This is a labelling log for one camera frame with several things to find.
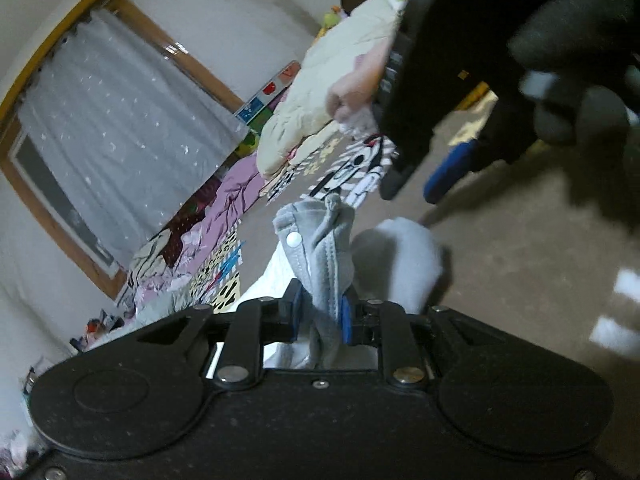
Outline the white fleece garment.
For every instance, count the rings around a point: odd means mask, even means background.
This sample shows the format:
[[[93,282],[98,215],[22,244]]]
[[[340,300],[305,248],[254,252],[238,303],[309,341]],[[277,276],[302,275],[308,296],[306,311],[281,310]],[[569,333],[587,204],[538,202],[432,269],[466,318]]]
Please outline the white fleece garment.
[[[406,218],[386,219],[352,234],[355,211],[335,194],[282,207],[273,220],[279,244],[265,273],[243,300],[278,298],[292,280],[310,295],[302,327],[292,344],[265,348],[264,365],[316,374],[326,388],[333,374],[374,370],[373,348],[344,344],[340,301],[347,289],[361,299],[399,304],[419,314],[444,274],[442,248],[424,226]]]

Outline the grey crumpled garment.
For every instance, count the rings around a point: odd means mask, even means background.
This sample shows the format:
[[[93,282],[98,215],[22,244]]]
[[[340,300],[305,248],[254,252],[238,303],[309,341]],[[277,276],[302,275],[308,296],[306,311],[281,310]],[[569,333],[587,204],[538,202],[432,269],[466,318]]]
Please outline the grey crumpled garment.
[[[112,330],[111,333],[98,339],[92,345],[91,350],[174,315],[190,307],[191,304],[193,304],[192,296],[185,288],[174,292],[166,292],[166,294],[158,296],[146,304],[128,324],[117,330]]]

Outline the Mickey Mouse brown blanket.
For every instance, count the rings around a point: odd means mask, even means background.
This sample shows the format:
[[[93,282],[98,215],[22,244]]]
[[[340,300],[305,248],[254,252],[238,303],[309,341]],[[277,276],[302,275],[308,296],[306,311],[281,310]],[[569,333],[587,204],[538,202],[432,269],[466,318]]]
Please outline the Mickey Mouse brown blanket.
[[[572,150],[538,145],[514,165],[471,174],[428,204],[426,179],[460,132],[489,113],[455,112],[431,153],[390,202],[371,193],[354,228],[388,218],[423,224],[444,250],[440,304],[585,363],[603,375],[615,411],[599,453],[639,474],[639,219],[628,196]]]

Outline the striped beige garment pile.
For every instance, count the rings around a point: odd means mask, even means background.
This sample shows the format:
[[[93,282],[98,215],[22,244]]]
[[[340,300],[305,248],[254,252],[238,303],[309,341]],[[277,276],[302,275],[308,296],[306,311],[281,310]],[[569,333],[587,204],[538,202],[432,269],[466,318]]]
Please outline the striped beige garment pile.
[[[163,257],[163,250],[170,236],[169,230],[160,231],[134,254],[127,276],[129,287],[136,288],[148,278],[162,274],[166,270],[167,264]]]

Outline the purple quilt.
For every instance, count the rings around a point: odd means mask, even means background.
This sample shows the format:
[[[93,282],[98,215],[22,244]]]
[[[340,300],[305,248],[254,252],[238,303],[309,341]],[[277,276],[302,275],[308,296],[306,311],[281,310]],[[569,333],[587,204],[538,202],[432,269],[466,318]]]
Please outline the purple quilt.
[[[256,156],[243,157],[228,170],[212,202],[197,214],[168,226],[165,230],[171,236],[163,250],[167,268],[132,289],[136,308],[143,309],[151,300],[174,292],[193,278],[232,226],[253,206],[264,184]]]

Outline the cream quilt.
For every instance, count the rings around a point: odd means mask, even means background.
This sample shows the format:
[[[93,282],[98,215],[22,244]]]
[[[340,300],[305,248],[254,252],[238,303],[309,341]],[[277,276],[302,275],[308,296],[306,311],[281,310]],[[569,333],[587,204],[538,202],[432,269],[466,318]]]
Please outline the cream quilt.
[[[270,180],[288,155],[331,122],[326,111],[330,88],[367,53],[395,30],[397,12],[387,0],[366,0],[307,51],[288,94],[265,123],[257,148],[256,166]]]

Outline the yellow green plush toy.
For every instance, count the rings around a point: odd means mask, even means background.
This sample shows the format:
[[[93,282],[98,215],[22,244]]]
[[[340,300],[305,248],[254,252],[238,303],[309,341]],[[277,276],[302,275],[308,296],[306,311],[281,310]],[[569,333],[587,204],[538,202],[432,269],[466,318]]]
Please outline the yellow green plush toy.
[[[323,15],[321,27],[318,31],[314,42],[319,41],[322,37],[326,36],[326,33],[340,24],[341,21],[347,18],[347,13],[340,6],[331,6],[329,12]]]

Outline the colourful foam play mat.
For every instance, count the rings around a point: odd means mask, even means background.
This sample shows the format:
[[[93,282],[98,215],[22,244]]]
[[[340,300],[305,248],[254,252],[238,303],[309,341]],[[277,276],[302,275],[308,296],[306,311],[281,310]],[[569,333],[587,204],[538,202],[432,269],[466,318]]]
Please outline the colourful foam play mat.
[[[246,137],[234,151],[236,156],[243,158],[256,151],[262,128],[284,99],[299,70],[298,61],[289,62],[235,112],[234,116],[248,128]]]

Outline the grey star curtain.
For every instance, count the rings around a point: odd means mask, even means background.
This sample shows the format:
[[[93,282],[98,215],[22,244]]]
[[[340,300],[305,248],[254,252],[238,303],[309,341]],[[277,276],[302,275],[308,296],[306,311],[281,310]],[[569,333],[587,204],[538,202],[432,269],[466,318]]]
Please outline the grey star curtain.
[[[121,266],[248,133],[103,9],[63,37],[17,117],[82,221]]]

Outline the cluttered side shelf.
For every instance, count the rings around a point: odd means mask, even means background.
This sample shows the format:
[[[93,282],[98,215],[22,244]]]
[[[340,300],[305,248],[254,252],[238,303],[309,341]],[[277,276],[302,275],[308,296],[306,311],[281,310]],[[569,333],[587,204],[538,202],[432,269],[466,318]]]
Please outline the cluttered side shelf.
[[[72,354],[37,324],[13,311],[1,313],[1,478],[19,476],[42,453],[28,412],[28,376],[39,377]]]

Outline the wooden window frame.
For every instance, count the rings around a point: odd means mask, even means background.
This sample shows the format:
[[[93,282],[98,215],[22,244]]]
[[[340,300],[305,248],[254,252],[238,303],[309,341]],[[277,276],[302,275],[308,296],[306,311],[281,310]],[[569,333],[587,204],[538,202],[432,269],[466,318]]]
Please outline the wooden window frame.
[[[111,0],[36,65],[2,167],[62,251],[115,297],[134,253],[245,138],[239,104],[134,3]]]

